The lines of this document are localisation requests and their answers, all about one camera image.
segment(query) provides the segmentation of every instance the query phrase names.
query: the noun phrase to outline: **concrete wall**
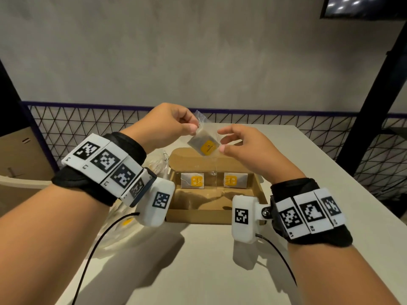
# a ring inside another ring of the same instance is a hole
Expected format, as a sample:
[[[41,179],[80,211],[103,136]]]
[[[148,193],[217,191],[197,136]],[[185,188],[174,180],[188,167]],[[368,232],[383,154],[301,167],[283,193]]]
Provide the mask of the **concrete wall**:
[[[403,23],[322,3],[0,0],[0,58],[23,100],[358,111]]]

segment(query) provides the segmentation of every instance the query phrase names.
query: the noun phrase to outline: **yellow sticker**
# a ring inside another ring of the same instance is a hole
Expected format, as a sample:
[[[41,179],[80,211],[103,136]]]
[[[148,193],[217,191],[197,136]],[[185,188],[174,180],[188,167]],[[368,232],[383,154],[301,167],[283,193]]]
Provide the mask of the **yellow sticker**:
[[[133,220],[134,220],[134,218],[129,218],[128,220],[125,220],[125,221],[122,223],[122,226],[125,226],[125,225],[127,225],[127,224],[130,224]]]
[[[236,186],[237,177],[236,176],[225,176],[225,185],[226,186]]]
[[[210,155],[213,151],[215,151],[215,149],[216,146],[211,140],[206,141],[203,146],[201,146],[201,151],[205,155]]]
[[[202,177],[201,176],[192,176],[191,177],[191,186],[201,187],[202,184]]]

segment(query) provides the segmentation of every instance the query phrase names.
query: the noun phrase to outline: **cardboard box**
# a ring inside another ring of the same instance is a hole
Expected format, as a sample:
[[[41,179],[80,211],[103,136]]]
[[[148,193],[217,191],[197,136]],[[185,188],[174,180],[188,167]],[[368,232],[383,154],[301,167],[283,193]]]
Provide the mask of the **cardboard box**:
[[[0,137],[0,175],[28,180],[50,180],[54,176],[30,127]],[[37,191],[0,185],[0,216]]]
[[[230,225],[235,195],[256,196],[261,204],[268,204],[257,176],[236,159],[219,152],[203,157],[192,148],[178,148],[171,153],[169,166],[176,191],[166,216],[168,222]],[[181,189],[183,172],[203,173],[205,188]],[[224,187],[225,172],[247,173],[247,189]]]

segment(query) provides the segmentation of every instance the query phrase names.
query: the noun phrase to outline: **tea bag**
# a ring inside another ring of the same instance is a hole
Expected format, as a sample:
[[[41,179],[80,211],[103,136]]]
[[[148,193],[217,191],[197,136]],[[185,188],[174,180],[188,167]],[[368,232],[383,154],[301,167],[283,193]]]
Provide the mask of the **tea bag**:
[[[225,172],[223,186],[227,188],[247,188],[247,173]]]
[[[202,156],[208,156],[213,153],[219,143],[206,130],[202,129],[188,141],[188,144]]]
[[[181,173],[181,188],[204,188],[203,173]]]

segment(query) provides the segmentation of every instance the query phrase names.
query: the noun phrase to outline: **hand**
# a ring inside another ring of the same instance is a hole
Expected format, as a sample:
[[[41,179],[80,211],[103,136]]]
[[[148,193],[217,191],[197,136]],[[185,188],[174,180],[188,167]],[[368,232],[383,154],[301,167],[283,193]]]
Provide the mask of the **hand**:
[[[219,151],[241,162],[247,169],[260,174],[271,184],[304,178],[303,172],[288,160],[272,142],[254,127],[232,124],[218,130],[230,134],[221,139]],[[234,145],[232,141],[242,140]]]
[[[198,120],[188,108],[162,103],[121,133],[137,141],[148,154],[180,136],[195,135],[198,127]]]

